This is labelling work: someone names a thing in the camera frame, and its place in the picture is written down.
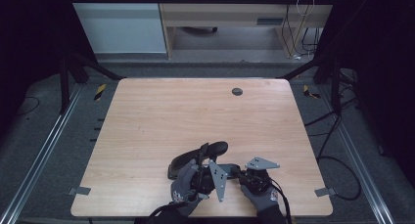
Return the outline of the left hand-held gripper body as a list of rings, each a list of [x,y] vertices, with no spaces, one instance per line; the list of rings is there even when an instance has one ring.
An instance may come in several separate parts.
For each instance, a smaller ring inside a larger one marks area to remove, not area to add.
[[[206,196],[212,191],[216,191],[218,201],[223,202],[227,175],[227,172],[210,159],[208,164],[203,164],[192,178],[191,188]]]

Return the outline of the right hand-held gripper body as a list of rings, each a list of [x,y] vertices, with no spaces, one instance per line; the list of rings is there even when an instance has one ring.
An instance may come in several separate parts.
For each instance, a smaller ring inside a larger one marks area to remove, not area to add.
[[[279,168],[280,164],[262,157],[254,157],[245,164],[242,171],[241,183],[254,195],[264,193],[271,186],[271,178],[268,169]]]

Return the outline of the black stapler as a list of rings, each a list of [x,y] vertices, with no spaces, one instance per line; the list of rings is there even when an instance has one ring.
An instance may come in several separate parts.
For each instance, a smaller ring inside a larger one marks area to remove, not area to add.
[[[212,159],[216,161],[217,157],[222,156],[228,150],[228,144],[224,141],[219,141],[215,143],[208,143],[207,152],[205,155],[205,159]],[[191,159],[195,159],[196,163],[198,163],[198,155],[199,155],[200,148],[195,149],[193,151],[187,152],[183,155],[180,155],[174,158],[170,165],[168,166],[167,170],[167,178],[170,180],[175,180],[177,178],[179,170],[186,165]],[[239,166],[233,163],[227,164],[219,164],[219,166],[228,173],[227,179],[234,179],[231,175],[231,167],[232,166]]]

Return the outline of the person's right hand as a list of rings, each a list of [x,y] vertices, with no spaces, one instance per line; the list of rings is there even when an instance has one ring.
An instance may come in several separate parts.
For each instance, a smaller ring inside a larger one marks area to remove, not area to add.
[[[262,212],[270,207],[279,208],[278,192],[274,188],[268,188],[264,193],[255,195],[247,186],[242,185],[241,191],[251,201],[257,212]]]

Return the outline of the grey tape tab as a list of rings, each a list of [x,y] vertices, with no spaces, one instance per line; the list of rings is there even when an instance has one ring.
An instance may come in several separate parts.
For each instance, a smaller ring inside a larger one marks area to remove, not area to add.
[[[333,196],[336,193],[337,193],[336,190],[333,188],[321,188],[321,189],[315,190],[315,195],[317,197]]]
[[[75,195],[84,195],[88,196],[91,189],[86,187],[70,187],[68,190],[68,194],[75,196]]]

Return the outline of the yellow black tape strip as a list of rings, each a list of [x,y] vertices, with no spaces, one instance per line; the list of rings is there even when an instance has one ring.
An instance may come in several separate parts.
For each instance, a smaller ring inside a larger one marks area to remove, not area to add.
[[[99,101],[101,99],[101,96],[102,96],[106,86],[107,86],[107,84],[105,84],[105,83],[100,84],[100,86],[98,87],[97,92],[94,96],[94,101]]]
[[[321,98],[321,96],[319,94],[311,93],[309,91],[309,88],[308,88],[307,85],[303,85],[303,95],[307,96],[307,97],[314,98],[314,99],[320,99]]]

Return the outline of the black metal stand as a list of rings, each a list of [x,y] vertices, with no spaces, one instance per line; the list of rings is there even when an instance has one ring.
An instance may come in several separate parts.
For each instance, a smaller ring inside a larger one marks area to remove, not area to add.
[[[313,58],[308,63],[296,68],[295,70],[282,76],[282,79],[290,80],[297,75],[311,69],[318,67],[315,72],[313,80],[316,84],[323,83],[328,77],[331,77],[331,107],[335,114],[340,114],[342,111],[340,100],[340,63],[336,58],[330,55],[320,55]]]
[[[85,67],[91,67],[112,80],[122,80],[123,76],[100,66],[96,61],[90,60],[77,53],[63,55],[59,61],[60,83],[61,83],[61,109],[63,114],[69,107],[69,74],[75,79],[76,83],[86,83],[89,75]]]

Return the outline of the dark elongated object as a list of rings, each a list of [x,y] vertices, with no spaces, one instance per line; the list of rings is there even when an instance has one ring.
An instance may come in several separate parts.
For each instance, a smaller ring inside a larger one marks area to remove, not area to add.
[[[186,33],[189,34],[211,34],[216,33],[218,31],[217,27],[190,27],[190,26],[183,26],[181,27],[181,30],[183,30]]]

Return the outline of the light wooden desk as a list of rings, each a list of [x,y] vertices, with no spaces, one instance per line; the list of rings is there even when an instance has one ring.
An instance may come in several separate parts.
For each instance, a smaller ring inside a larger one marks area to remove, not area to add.
[[[330,5],[161,4],[162,23],[173,27],[273,27],[288,58],[300,53],[298,43],[310,27],[322,28]]]

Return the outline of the white cabinet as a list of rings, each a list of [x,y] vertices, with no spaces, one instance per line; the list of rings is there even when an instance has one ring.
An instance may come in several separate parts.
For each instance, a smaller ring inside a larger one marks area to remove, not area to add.
[[[96,54],[165,53],[158,4],[74,3]]]

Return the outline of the aluminium floor rail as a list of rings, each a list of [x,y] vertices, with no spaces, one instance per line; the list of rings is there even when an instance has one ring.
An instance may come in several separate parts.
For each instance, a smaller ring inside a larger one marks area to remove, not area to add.
[[[329,112],[334,112],[331,107],[329,92],[318,87],[318,91],[321,94],[322,100]],[[354,105],[355,99],[349,99],[347,101],[341,101],[342,111],[346,110],[350,105]],[[360,186],[360,192],[364,195],[368,201],[372,212],[376,218],[377,224],[395,224],[387,207],[378,186],[375,184],[372,176],[369,173],[367,166],[365,165],[362,157],[359,155],[357,148],[355,147],[351,136],[349,135],[345,125],[342,123],[342,112],[331,116],[333,120],[332,132],[336,133],[337,138],[343,147],[345,155],[347,156],[348,163],[346,164]]]
[[[63,113],[59,114],[59,117],[55,121],[54,126],[44,141],[32,166],[25,175],[21,185],[19,186],[19,189],[15,193],[11,202],[7,205],[7,208],[3,214],[0,216],[0,224],[15,224],[17,222],[26,201],[28,200],[34,186],[42,174],[42,171],[50,155],[52,154],[57,142],[61,137],[84,88],[84,84],[74,85],[73,91],[69,97],[69,104],[67,108]]]

